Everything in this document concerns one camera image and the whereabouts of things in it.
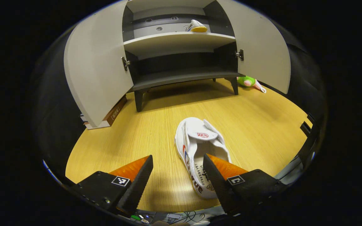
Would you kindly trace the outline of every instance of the black background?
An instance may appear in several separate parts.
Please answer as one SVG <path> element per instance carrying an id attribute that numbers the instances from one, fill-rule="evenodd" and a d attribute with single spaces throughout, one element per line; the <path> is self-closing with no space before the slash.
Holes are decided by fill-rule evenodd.
<path id="1" fill-rule="evenodd" d="M 119 225 L 60 188 L 38 159 L 26 91 L 34 62 L 74 23 L 111 1 L 0 2 L 0 221 Z M 329 105 L 322 152 L 273 205 L 242 225 L 362 223 L 362 2 L 247 1 L 302 41 Z"/>

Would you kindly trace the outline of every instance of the cabinet leg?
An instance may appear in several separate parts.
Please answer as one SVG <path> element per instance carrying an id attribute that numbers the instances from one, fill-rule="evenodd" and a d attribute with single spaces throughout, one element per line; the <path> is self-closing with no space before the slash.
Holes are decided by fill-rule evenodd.
<path id="1" fill-rule="evenodd" d="M 237 77 L 235 77 L 235 78 L 226 78 L 226 79 L 230 81 L 231 86 L 233 87 L 233 90 L 234 90 L 234 95 L 238 95 Z"/>
<path id="2" fill-rule="evenodd" d="M 135 105 L 136 105 L 136 111 L 141 112 L 142 111 L 142 99 L 143 99 L 143 92 L 135 91 Z"/>

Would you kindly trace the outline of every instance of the cabinet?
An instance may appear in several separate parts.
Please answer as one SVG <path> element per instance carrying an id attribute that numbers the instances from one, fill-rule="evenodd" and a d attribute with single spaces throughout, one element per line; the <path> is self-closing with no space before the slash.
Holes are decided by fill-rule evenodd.
<path id="1" fill-rule="evenodd" d="M 169 18 L 176 23 L 163 22 Z M 207 22 L 210 32 L 177 30 L 190 18 Z M 164 29 L 152 34 L 157 26 Z M 79 22 L 63 60 L 71 93 L 92 126 L 127 92 L 135 92 L 141 111 L 143 93 L 169 83 L 226 78 L 238 94 L 237 76 L 254 77 L 283 93 L 290 82 L 290 57 L 280 32 L 233 0 L 116 2 Z"/>

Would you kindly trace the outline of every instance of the brown box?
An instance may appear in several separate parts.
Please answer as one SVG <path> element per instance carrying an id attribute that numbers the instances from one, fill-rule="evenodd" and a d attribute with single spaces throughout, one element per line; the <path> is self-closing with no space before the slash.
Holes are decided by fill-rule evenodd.
<path id="1" fill-rule="evenodd" d="M 88 130 L 93 130 L 97 128 L 104 128 L 104 127 L 110 127 L 112 126 L 114 120 L 118 116 L 121 109 L 124 107 L 125 103 L 127 102 L 127 98 L 124 95 L 117 104 L 109 111 L 109 113 L 104 117 L 103 121 L 99 124 L 98 127 L 92 127 L 92 125 L 89 124 L 89 122 L 83 123 Z"/>

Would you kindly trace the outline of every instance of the shoe tongue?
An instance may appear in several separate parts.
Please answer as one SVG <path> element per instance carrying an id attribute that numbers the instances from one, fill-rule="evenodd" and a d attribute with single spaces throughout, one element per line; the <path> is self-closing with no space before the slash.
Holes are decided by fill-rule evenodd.
<path id="1" fill-rule="evenodd" d="M 214 140 L 217 138 L 217 133 L 208 130 L 203 124 L 194 125 L 189 123 L 186 127 L 188 136 L 197 140 Z"/>

